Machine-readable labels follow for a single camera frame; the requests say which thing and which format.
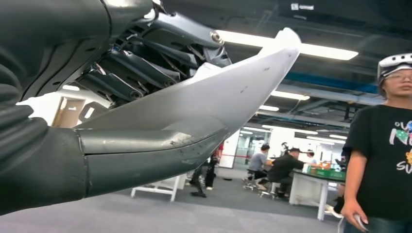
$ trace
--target black t-shirt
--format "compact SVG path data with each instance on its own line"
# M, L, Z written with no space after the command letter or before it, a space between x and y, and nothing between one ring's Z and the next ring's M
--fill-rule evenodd
M268 178L271 182L278 182L279 180L289 176L293 169L302 169L305 163L293 158L290 154L285 154L273 162L273 166L268 171Z
M344 148L367 158L358 191L366 215L411 221L412 110L385 105L359 110Z

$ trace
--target robotic hand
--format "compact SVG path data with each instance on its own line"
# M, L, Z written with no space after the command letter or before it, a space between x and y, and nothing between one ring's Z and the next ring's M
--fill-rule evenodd
M195 169L299 54L288 29L274 39L286 46L231 65L215 31L152 0L14 0L0 9L0 215ZM111 101L111 110L62 129L16 105L67 84Z

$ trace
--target person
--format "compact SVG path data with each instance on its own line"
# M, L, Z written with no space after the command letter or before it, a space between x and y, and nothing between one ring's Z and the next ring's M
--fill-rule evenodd
M341 167L341 172L346 172L346 166L347 166L347 161L346 161L346 157L347 157L347 152L345 152L346 150L342 151L341 154L341 160L335 159L336 163L339 165L339 167Z
M268 172L268 178L271 182L280 183L277 195L280 198L287 197L292 185L290 173L294 169L302 169L304 162L298 160L299 154L302 153L298 148L291 148L289 151L273 162ZM319 167L317 164L310 164L312 167Z
M215 180L215 166L219 163L223 152L223 143L220 144L219 148L213 153L210 158L209 164L207 166L207 172L205 176L205 186L206 190L213 190L213 181Z
M335 159L337 164L341 167L341 172L346 172L346 156L348 154L348 150L343 149L341 153L341 160ZM342 208L344 205L344 192L345 192L345 184L340 184L338 186L338 197L335 199L336 204L335 206L327 206L326 210L329 211L332 215L337 218L343 218L342 215Z
M209 162L205 161L200 167L196 168L193 172L192 178L189 181L189 185L193 185L197 192L191 192L190 194L194 197L206 198L206 194L203 192L202 184L200 184L200 176L203 174L204 170L208 168Z
M344 147L344 233L412 232L412 54L379 62L378 88L386 101L358 110Z
M213 181L216 177L215 174L215 165L218 163L219 158L222 155L223 143L219 145L217 150L211 155L211 157L205 161L200 167L195 169L193 172L191 180L188 182L188 185L193 185L196 187L197 192L191 192L190 194L194 197L206 198L206 194L203 192L202 184L200 183L200 176L206 170L205 175L205 186L207 190L213 189Z
M313 152L312 150L309 150L308 152L306 152L306 155L308 155L308 163L309 164L315 164L317 161L314 158L315 157L315 152Z
M266 190L264 185L267 183L267 180L263 179L267 176L267 171L264 169L264 166L272 162L268 160L269 149L270 146L268 144L263 144L260 147L260 152L254 154L249 161L248 172L257 180L256 186L261 190ZM251 180L252 177L249 176L243 180L245 181L246 179Z

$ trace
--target green tray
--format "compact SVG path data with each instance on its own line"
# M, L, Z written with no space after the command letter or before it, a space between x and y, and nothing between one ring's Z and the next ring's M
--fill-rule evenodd
M316 169L315 174L318 176L323 176L327 178L335 178L335 179L342 179L346 178L345 172L334 171L334 170L323 170L323 169Z

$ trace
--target white table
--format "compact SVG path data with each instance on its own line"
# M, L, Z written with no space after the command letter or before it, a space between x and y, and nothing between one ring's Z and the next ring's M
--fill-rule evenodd
M180 176L172 177L163 181L155 182L147 186L140 186L132 189L130 196L135 197L136 191L151 192L151 193L162 193L171 195L170 201L174 201L176 197L176 192L178 189L183 189L185 187L186 174Z
M318 206L318 220L323 221L329 183L344 183L344 181L294 171L289 203Z

